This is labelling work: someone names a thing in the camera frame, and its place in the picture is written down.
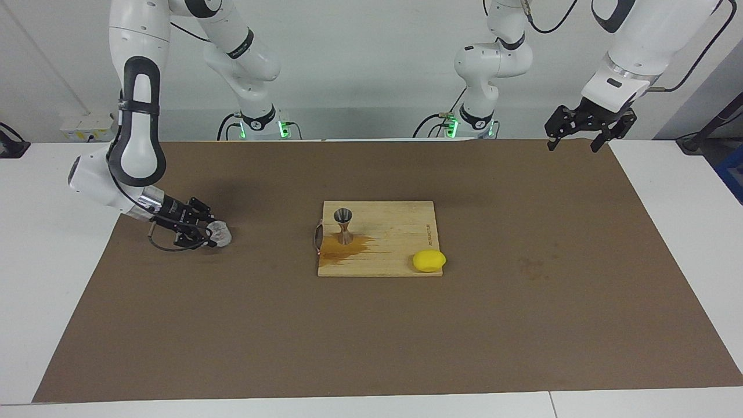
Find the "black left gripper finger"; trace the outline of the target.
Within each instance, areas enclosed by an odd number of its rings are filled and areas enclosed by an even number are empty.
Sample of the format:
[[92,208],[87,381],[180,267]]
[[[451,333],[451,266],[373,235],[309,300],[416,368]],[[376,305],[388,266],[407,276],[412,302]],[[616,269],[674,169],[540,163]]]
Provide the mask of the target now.
[[591,143],[591,150],[593,153],[597,153],[606,142],[613,139],[624,138],[637,120],[637,116],[634,109],[627,109],[621,114],[620,118],[613,124],[612,127],[602,124],[600,134],[597,135]]
[[559,145],[560,140],[578,132],[576,114],[578,112],[567,106],[558,106],[552,116],[544,124],[547,135],[547,148],[552,152]]

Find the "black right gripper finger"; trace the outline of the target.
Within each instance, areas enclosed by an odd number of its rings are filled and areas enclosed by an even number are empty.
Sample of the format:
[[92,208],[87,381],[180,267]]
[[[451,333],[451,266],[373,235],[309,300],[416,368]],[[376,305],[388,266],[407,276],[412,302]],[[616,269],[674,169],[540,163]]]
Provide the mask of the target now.
[[215,248],[217,243],[211,238],[211,232],[206,229],[191,229],[189,231],[178,231],[175,236],[174,245],[178,248],[197,249],[202,246]]
[[212,214],[211,208],[196,197],[191,197],[186,203],[186,224],[209,225],[218,221]]

